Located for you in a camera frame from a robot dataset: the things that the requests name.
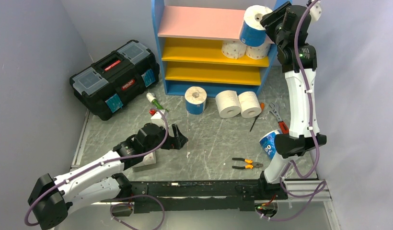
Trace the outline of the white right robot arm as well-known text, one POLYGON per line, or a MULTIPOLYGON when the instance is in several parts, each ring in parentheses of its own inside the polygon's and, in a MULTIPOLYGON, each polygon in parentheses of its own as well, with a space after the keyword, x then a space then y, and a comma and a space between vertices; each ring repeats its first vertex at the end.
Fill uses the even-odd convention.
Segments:
POLYGON ((270 165, 262 172, 264 182, 257 186, 263 199, 276 192, 290 163, 310 150, 319 160, 320 147, 327 137, 320 133, 315 111, 314 85, 317 54, 314 46, 306 42, 308 28, 319 20, 322 8, 319 0, 310 0, 306 6, 287 1, 272 13, 263 16, 261 25, 277 48, 277 59, 289 90, 291 121, 286 134, 276 134, 275 154, 270 165))

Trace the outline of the white dotted roll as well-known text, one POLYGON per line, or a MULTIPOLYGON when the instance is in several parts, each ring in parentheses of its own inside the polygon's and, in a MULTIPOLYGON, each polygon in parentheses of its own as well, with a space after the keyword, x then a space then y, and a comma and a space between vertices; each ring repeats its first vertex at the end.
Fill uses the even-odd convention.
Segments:
POLYGON ((231 59, 239 59, 245 55, 247 45, 240 41, 223 41, 221 52, 222 54, 231 59))

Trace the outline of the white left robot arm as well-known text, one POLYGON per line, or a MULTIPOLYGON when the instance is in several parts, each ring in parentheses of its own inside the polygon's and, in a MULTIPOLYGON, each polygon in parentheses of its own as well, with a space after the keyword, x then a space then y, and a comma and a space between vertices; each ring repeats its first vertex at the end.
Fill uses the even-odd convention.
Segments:
POLYGON ((188 142, 177 124, 172 125, 172 130, 170 136, 165 127, 147 123, 104 156, 77 170, 56 177, 48 173, 40 176, 28 198, 30 208, 25 224, 31 225, 28 218, 33 213, 37 225, 49 230, 69 214, 92 203, 127 200, 132 195, 132 185, 123 171, 143 162, 145 152, 179 150, 188 142))

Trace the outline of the blue cartoon roll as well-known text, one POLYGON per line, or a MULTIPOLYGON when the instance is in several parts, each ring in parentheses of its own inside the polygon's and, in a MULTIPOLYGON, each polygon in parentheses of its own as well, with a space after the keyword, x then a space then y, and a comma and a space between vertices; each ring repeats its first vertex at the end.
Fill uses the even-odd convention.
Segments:
POLYGON ((247 46, 257 47, 266 39, 266 30, 261 25, 263 16, 272 13, 273 10, 266 6, 253 5, 245 10, 243 24, 239 34, 239 40, 247 46))

